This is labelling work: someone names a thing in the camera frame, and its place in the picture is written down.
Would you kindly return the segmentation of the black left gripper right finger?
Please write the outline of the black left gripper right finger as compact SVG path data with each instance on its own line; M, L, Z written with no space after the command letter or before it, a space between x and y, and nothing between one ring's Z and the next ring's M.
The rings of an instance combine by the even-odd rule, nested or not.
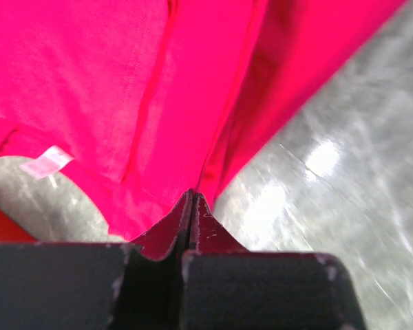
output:
M365 329L346 266L321 252L252 252L196 195L182 257L184 329Z

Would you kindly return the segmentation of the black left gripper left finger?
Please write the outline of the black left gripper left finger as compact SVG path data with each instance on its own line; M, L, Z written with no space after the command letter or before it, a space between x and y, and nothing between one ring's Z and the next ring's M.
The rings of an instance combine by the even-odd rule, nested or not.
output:
M177 329L192 205L130 243L0 242L0 329Z

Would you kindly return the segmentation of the bright pink t-shirt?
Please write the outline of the bright pink t-shirt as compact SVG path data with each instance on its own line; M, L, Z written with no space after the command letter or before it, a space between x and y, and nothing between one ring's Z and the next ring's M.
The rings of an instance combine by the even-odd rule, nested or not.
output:
M401 1L0 1L0 157L132 240L213 203Z

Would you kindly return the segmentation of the red plastic bin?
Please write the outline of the red plastic bin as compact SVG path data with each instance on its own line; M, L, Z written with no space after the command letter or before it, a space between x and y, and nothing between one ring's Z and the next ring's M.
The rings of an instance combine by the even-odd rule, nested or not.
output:
M0 242L35 242L36 239L0 211Z

